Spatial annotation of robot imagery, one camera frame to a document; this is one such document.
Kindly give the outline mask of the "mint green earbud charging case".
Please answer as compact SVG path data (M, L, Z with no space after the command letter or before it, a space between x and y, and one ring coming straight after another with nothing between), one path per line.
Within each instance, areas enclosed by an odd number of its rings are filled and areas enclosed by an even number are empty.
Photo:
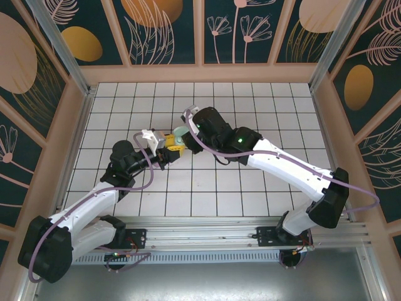
M189 133L186 125L177 127L173 130L175 145L185 145L184 135Z

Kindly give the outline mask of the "grey metal sheet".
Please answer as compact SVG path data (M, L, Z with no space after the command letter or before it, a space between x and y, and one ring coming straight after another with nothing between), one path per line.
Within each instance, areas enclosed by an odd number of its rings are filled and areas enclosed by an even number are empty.
M356 250L322 249L296 268L279 263L141 264L119 275L74 266L33 301L382 301Z

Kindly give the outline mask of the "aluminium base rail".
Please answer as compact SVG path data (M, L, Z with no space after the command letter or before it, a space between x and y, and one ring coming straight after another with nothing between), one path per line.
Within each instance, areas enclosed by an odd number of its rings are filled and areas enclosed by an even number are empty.
M124 216L120 219L128 228L147 230L146 250L209 251L255 250L258 243L251 238L259 226L275 227L278 217L168 217ZM313 245L320 248L353 248L371 246L364 223L352 223L344 218L335 229L314 227Z

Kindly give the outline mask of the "aluminium frame post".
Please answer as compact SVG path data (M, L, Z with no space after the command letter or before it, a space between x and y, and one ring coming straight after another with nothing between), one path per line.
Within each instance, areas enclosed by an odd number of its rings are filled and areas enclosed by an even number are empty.
M51 19L42 0L26 0L33 15L46 33L46 36L52 42L56 52L59 54L64 66L69 71L72 79L77 84L81 92L87 96L91 92L91 87L83 76L80 67L73 57L68 45L65 43L57 25Z
M370 4L366 5L367 1L370 0L350 0L347 4L308 83L312 95L315 94L322 83L330 65L333 63L335 56L340 52L341 47L345 44L357 19L363 15L363 9L365 6L370 6Z

